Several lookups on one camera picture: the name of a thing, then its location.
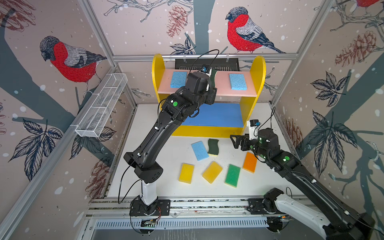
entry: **dark green sponge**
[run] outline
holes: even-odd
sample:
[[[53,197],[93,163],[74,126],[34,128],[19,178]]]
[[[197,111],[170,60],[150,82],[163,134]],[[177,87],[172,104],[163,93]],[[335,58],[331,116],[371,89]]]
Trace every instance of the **dark green sponge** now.
[[[208,139],[208,147],[209,147],[209,150],[208,150],[208,154],[209,155],[215,155],[217,156],[218,155],[218,140],[217,139]]]

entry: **bird head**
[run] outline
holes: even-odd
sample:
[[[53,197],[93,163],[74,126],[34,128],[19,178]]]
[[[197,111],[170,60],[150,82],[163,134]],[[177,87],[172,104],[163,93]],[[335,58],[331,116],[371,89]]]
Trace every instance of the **bird head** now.
[[[57,38],[55,38],[54,36],[45,37],[41,41],[40,51],[41,51],[41,55],[42,55],[44,61],[46,61],[48,59],[51,61],[56,60],[53,48],[59,42],[60,41]]]
[[[225,18],[229,22],[233,23],[235,19],[240,16],[240,15],[248,15],[248,11],[246,10],[245,7],[235,7],[232,8],[229,13],[227,14],[227,17]]]

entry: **sponge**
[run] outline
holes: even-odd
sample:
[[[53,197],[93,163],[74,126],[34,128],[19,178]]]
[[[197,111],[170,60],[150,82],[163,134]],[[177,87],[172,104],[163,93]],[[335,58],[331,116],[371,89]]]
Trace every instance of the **sponge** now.
[[[181,88],[185,86],[187,80],[187,72],[173,72],[172,80],[170,82],[171,88]]]
[[[246,90],[247,84],[245,83],[244,74],[230,73],[229,80],[231,81],[232,90]]]
[[[256,163],[257,163],[257,158],[255,157],[255,155],[250,152],[247,152],[247,155],[245,156],[245,160],[243,164],[243,169],[251,173],[255,173]]]
[[[218,165],[217,162],[213,161],[211,165],[209,165],[209,167],[205,170],[205,172],[203,172],[203,178],[212,184],[222,170],[223,168]]]
[[[217,139],[208,139],[208,154],[209,155],[215,155],[217,156],[218,155],[218,140]]]
[[[240,168],[230,164],[228,168],[227,177],[225,183],[232,187],[237,187],[237,181],[239,180]]]
[[[181,167],[179,181],[190,184],[192,182],[192,174],[194,168],[194,165],[183,163],[183,166]]]
[[[196,158],[198,161],[206,159],[209,157],[207,150],[204,147],[204,144],[202,141],[195,142],[192,145],[192,149],[195,152]]]

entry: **white wire basket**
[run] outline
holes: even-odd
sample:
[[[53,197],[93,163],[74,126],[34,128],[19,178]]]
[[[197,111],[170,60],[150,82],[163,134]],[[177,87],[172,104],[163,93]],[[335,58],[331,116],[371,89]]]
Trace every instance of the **white wire basket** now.
[[[127,82],[127,76],[123,73],[110,75],[75,130],[80,137],[100,136]]]

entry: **pink shelf board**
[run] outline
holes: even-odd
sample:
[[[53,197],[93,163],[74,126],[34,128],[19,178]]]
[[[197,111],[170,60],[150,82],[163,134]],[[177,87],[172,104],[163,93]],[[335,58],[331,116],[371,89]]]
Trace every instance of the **pink shelf board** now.
[[[189,70],[175,70],[165,69],[163,78],[160,83],[158,93],[172,94],[175,93],[177,88],[171,88],[170,82],[172,80],[173,72],[189,72]],[[244,74],[245,82],[247,84],[247,90],[232,90],[231,82],[229,80],[229,74]],[[217,96],[239,96],[239,97],[256,97],[257,93],[253,86],[251,74],[249,72],[239,71],[217,71],[215,77],[215,87],[217,88]]]

